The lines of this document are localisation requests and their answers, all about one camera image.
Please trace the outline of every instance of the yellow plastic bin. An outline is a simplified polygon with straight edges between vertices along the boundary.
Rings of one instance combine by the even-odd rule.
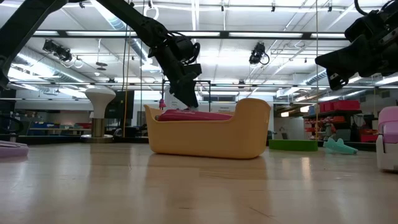
[[[145,105],[150,148],[156,153],[252,159],[266,148],[271,107],[263,100],[238,101],[227,121],[156,121],[162,110]]]

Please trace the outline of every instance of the ceiling-mounted camera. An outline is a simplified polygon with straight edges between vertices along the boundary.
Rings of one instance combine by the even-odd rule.
[[[264,57],[268,58],[268,62],[267,63],[261,62],[261,60]],[[250,62],[251,65],[257,65],[258,63],[261,63],[263,65],[267,65],[269,63],[269,56],[266,53],[266,46],[264,46],[264,43],[258,42],[256,44],[254,49],[251,51],[249,62]]]
[[[70,49],[64,49],[62,46],[55,44],[52,40],[45,40],[43,50],[49,54],[53,53],[54,56],[58,57],[63,62],[70,62],[72,60]]]

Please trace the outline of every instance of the pink cushion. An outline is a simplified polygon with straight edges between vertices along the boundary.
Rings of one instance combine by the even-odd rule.
[[[188,110],[167,110],[159,116],[158,121],[225,121],[232,115]]]

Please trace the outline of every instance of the ceiling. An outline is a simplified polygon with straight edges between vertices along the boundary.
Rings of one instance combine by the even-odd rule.
[[[7,1],[0,4],[0,26],[2,26],[17,9],[22,1]],[[275,12],[271,12],[275,2]],[[143,11],[142,1],[134,1],[136,9]],[[343,12],[352,6],[353,0],[333,0],[333,10],[326,11],[329,1],[318,0],[318,22],[315,10],[315,0],[153,0],[153,5],[159,8],[157,19],[168,30],[249,30],[249,31],[301,31],[301,32],[344,32],[355,19],[361,15],[354,9]],[[364,9],[380,8],[386,0],[361,0]],[[39,30],[112,30],[113,28],[101,15],[97,8],[88,1],[82,9],[78,4],[67,4],[61,10],[53,12],[46,18]],[[148,11],[148,16],[154,16],[154,10]],[[75,56],[84,62],[81,68],[71,67],[74,71],[96,82],[105,82],[115,78],[123,81],[124,39],[101,39],[98,56],[98,39],[53,38],[55,43],[71,49]],[[240,79],[246,83],[277,83],[298,84],[305,77],[314,74],[317,69],[314,58],[340,49],[349,44],[345,40],[262,40],[259,39],[197,39],[201,44],[198,61],[203,73],[199,79],[211,80],[215,83],[237,83]],[[27,47],[42,54],[45,38],[31,38]],[[269,49],[271,62],[265,67],[249,66],[248,58],[257,42],[263,42]],[[131,56],[137,56],[130,49]],[[97,71],[96,62],[107,63],[106,71]],[[126,57],[124,69],[129,64],[129,81],[160,82],[160,72],[142,72],[140,62]]]

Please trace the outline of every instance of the shelf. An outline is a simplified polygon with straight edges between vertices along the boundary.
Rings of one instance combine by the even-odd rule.
[[[339,116],[339,115],[354,115],[354,114],[360,114],[362,113],[361,110],[354,110],[354,111],[346,111],[346,110],[335,110],[335,111],[328,111],[324,113],[319,113],[318,118],[325,118],[327,116]],[[316,118],[317,115],[308,115],[308,116],[303,116],[303,118]]]

